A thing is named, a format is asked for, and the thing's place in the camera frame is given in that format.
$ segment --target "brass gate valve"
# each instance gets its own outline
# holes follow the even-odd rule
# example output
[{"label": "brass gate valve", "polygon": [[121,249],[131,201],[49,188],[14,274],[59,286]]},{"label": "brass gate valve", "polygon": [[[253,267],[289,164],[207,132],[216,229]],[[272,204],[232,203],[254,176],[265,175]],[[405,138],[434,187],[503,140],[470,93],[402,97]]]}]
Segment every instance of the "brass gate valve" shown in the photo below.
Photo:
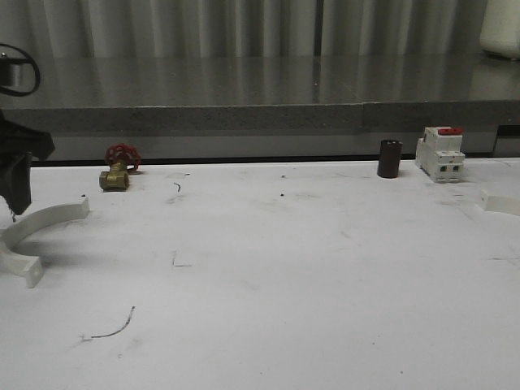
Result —
[{"label": "brass gate valve", "polygon": [[137,149],[125,144],[113,145],[106,151],[105,161],[110,171],[101,172],[99,186],[104,191],[126,191],[130,185],[128,173],[137,171],[141,163]]}]

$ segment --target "brass fitting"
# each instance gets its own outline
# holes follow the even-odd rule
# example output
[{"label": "brass fitting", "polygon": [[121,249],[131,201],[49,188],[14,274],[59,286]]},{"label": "brass fitting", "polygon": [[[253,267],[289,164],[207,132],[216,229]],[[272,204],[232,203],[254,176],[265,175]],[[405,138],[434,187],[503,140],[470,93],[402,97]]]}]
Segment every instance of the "brass fitting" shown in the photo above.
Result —
[{"label": "brass fitting", "polygon": [[126,191],[129,186],[127,163],[117,160],[110,165],[110,171],[101,172],[99,186],[104,191]]}]

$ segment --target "white table surface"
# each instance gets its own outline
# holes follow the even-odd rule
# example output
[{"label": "white table surface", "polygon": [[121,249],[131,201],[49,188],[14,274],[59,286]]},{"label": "white table surface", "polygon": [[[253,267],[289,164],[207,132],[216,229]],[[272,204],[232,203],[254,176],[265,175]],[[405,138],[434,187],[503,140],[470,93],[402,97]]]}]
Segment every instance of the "white table surface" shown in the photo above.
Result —
[{"label": "white table surface", "polygon": [[33,168],[27,214],[92,211],[20,244],[34,289],[0,268],[0,389],[519,389],[520,218],[475,200],[520,196],[520,161],[376,167]]}]

